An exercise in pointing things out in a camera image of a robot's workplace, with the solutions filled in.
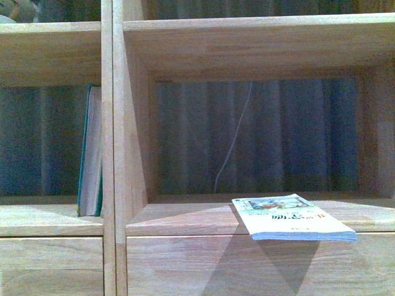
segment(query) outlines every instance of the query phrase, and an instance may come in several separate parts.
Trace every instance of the hardcover book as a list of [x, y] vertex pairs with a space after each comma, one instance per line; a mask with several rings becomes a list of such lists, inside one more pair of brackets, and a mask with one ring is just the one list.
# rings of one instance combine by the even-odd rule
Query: hardcover book
[[233, 199], [255, 241], [355, 242], [356, 232], [297, 194], [280, 197]]
[[89, 86], [85, 114], [77, 214], [100, 216], [103, 198], [100, 86]]

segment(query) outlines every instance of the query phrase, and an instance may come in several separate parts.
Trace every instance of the wooden bookshelf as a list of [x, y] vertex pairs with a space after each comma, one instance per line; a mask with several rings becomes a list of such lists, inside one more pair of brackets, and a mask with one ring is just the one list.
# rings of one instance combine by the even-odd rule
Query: wooden bookshelf
[[101, 24], [0, 26], [0, 87], [101, 82]]
[[77, 217], [77, 205], [0, 205], [0, 237], [102, 236], [103, 219]]
[[[393, 199], [363, 199], [358, 193], [345, 193], [353, 199], [336, 199], [336, 193], [309, 192], [303, 197], [322, 197], [314, 200], [336, 219], [357, 232], [394, 231], [395, 201]], [[147, 205], [126, 228], [127, 236], [208, 236], [248, 234], [231, 199], [240, 195], [228, 195], [222, 203], [152, 203]]]
[[[391, 12], [368, 2], [356, 11]], [[393, 294], [395, 14], [144, 20], [150, 3], [114, 0], [118, 294]], [[233, 195], [158, 195], [157, 83], [350, 76], [358, 191], [301, 195], [354, 228], [357, 243], [253, 242]]]
[[104, 218], [77, 217], [75, 196], [1, 198], [0, 295], [116, 295], [112, 1], [100, 3], [102, 22], [0, 25], [0, 88], [101, 84], [105, 142]]
[[395, 57], [395, 14], [123, 23], [157, 81], [339, 77]]

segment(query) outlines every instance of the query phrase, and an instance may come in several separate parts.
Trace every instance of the curtain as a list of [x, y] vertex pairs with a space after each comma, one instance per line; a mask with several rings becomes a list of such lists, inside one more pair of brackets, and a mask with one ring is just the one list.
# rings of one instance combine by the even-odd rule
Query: curtain
[[[34, 2], [35, 22], [100, 20], [100, 0]], [[87, 90], [0, 89], [0, 195], [77, 194]]]
[[[351, 0], [166, 0], [160, 19], [352, 13]], [[249, 81], [159, 86], [159, 192], [212, 193]], [[356, 86], [338, 80], [254, 81], [218, 193], [353, 190]]]

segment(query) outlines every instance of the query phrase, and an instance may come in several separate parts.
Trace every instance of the wire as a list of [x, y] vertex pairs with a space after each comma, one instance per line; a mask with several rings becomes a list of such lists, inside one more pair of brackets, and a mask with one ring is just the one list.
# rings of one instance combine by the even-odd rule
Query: wire
[[215, 182], [214, 182], [214, 194], [217, 193], [218, 180], [220, 179], [220, 176], [221, 176], [221, 174], [222, 174], [223, 169], [226, 167], [226, 165], [227, 165], [227, 163], [228, 163], [230, 154], [232, 153], [232, 150], [233, 150], [233, 146], [235, 146], [235, 142], [236, 142], [236, 139], [237, 139], [237, 135], [238, 135], [238, 133], [239, 133], [239, 129], [240, 129], [240, 126], [241, 126], [241, 120], [243, 119], [244, 113], [246, 112], [246, 109], [247, 109], [248, 102], [249, 102], [249, 100], [250, 100], [250, 98], [251, 98], [252, 82], [251, 82], [250, 85], [249, 85], [249, 91], [248, 91], [246, 103], [244, 104], [243, 111], [241, 112], [241, 115], [240, 115], [240, 118], [239, 118], [239, 122], [237, 123], [235, 136], [233, 137], [232, 143], [230, 144], [230, 148], [229, 148], [227, 157], [225, 158], [225, 161], [223, 162], [223, 164], [222, 164], [222, 166], [221, 166], [221, 169], [219, 170], [219, 172], [218, 172], [218, 174], [217, 174], [217, 177], [215, 177]]

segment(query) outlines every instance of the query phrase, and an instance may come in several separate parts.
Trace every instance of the paperback book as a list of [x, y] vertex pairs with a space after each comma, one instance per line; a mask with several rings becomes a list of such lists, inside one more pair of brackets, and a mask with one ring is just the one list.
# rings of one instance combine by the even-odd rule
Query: paperback book
[[355, 242], [357, 234], [297, 194], [233, 199], [255, 241], [264, 239]]

